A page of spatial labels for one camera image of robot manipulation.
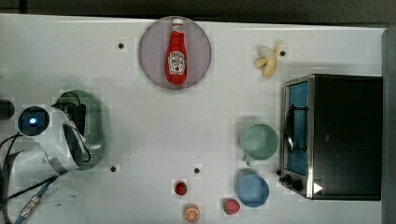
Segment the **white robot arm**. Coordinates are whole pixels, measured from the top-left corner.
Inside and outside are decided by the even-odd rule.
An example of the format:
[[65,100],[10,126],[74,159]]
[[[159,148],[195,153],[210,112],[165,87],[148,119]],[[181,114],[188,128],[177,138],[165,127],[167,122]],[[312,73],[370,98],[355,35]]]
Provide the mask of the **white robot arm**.
[[8,149],[1,167],[4,224],[89,224],[86,203],[60,183],[90,158],[76,121],[55,105],[29,105],[18,115],[22,149]]

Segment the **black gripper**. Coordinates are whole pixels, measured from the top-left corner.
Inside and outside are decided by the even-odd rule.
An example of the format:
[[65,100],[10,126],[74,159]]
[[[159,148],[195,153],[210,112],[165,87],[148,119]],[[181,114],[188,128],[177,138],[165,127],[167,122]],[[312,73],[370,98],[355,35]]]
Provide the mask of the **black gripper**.
[[85,133],[86,106],[84,104],[74,105],[67,103],[62,105],[62,111],[75,123],[80,134]]

